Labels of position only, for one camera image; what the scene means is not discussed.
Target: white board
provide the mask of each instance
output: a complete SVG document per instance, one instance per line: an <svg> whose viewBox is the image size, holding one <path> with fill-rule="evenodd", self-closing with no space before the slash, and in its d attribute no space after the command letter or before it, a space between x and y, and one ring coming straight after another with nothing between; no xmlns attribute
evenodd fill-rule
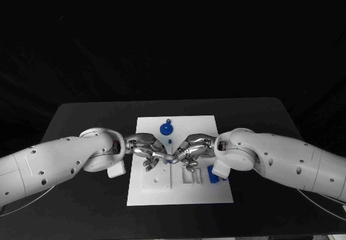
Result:
<svg viewBox="0 0 346 240"><path fill-rule="evenodd" d="M167 119L173 133L164 136L160 133L160 126ZM164 144L167 153L175 151L187 135L207 134L213 137L219 135L214 116L138 117L135 133L152 134ZM144 160L145 158L132 155L126 206L233 202L229 180L219 179L217 183L209 181L207 166L214 164L214 157L197 158L194 174L183 172L186 169L181 162L164 165L161 161L154 169L145 172Z"/></svg>

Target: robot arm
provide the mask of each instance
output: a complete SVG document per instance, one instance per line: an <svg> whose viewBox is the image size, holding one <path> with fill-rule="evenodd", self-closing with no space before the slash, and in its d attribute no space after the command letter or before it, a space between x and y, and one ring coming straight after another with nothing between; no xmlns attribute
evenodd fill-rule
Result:
<svg viewBox="0 0 346 240"><path fill-rule="evenodd" d="M125 173L124 155L131 153L157 162L173 159L151 134L122 137L106 128L90 128L79 137L44 142L4 156L0 158L0 206L60 184L82 168L88 172L106 169L109 178L119 176Z"/></svg>
<svg viewBox="0 0 346 240"><path fill-rule="evenodd" d="M212 150L217 158L212 173L223 179L227 178L230 169L253 169L274 182L346 202L344 157L294 138L253 133L246 128L220 134Z"/></svg>

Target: small blue piece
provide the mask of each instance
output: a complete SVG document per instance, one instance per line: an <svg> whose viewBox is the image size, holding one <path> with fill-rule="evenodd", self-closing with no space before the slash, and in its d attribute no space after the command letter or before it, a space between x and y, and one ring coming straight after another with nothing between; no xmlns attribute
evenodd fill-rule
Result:
<svg viewBox="0 0 346 240"><path fill-rule="evenodd" d="M165 123L160 126L160 133L162 135L170 135L173 132L171 120L167 119Z"/></svg>
<svg viewBox="0 0 346 240"><path fill-rule="evenodd" d="M216 184L219 182L219 177L212 173L213 165L209 166L206 169L207 169L210 183Z"/></svg>

